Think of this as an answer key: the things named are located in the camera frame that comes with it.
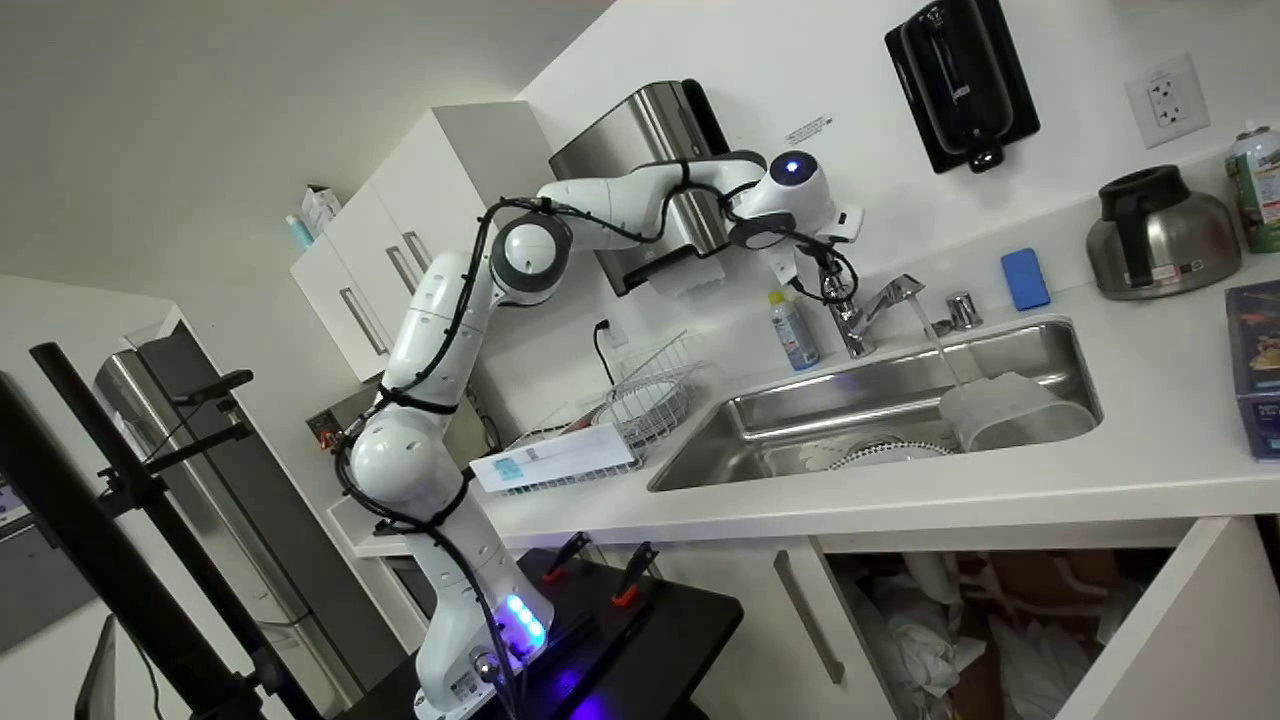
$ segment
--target box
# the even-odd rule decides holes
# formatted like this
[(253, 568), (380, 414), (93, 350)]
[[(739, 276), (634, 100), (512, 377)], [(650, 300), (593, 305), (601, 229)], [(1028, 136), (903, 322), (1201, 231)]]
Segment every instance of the box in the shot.
[(1252, 457), (1280, 457), (1280, 279), (1229, 292), (1232, 377)]

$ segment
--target black table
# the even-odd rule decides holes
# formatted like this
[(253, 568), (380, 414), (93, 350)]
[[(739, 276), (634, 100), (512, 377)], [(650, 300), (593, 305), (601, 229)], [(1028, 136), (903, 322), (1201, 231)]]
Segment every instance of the black table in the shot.
[[(644, 582), (629, 610), (614, 604), (615, 568), (576, 561), (558, 582), (558, 551), (527, 551), (520, 568), (558, 604), (554, 647), (525, 671), (533, 720), (685, 720), (689, 698), (744, 619), (732, 595)], [(414, 720), (415, 671), (403, 662), (346, 720)]]

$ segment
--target metal pot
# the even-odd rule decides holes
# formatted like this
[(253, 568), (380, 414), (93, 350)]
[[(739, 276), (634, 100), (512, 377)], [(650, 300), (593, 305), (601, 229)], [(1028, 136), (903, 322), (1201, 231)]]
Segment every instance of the metal pot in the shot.
[(1229, 206), (1189, 194), (1173, 163), (1103, 183), (1102, 206), (1089, 265), (1095, 288), (1111, 300), (1159, 300), (1239, 269), (1239, 231)]

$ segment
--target cabinet door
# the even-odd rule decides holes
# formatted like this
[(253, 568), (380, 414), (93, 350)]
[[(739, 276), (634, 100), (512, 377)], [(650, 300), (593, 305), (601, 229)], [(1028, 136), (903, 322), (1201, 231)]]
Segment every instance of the cabinet door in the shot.
[(377, 324), (396, 334), (421, 279), (421, 265), (380, 202), (356, 194), (322, 242), (338, 250)]
[(322, 242), (292, 265), (292, 279), (316, 307), (322, 324), (329, 330), (353, 372), (361, 379), (377, 377), (389, 358), (389, 334), (377, 324), (368, 300), (353, 285), (341, 257)]
[(1280, 718), (1280, 591), (1252, 522), (1201, 522), (1060, 720)]
[(396, 143), (368, 189), (421, 261), (428, 250), (473, 250), (484, 206), (431, 113)]
[(685, 544), (656, 566), (669, 582), (744, 604), (744, 625), (692, 698), (709, 718), (891, 720), (813, 544)]

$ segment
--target electrical outlet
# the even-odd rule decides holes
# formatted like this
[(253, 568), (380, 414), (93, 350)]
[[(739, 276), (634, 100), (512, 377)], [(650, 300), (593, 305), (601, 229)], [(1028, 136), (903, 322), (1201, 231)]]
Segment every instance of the electrical outlet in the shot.
[(1207, 105), (1192, 57), (1182, 57), (1173, 66), (1152, 69), (1148, 76), (1129, 80), (1125, 92), (1148, 148), (1207, 127)]

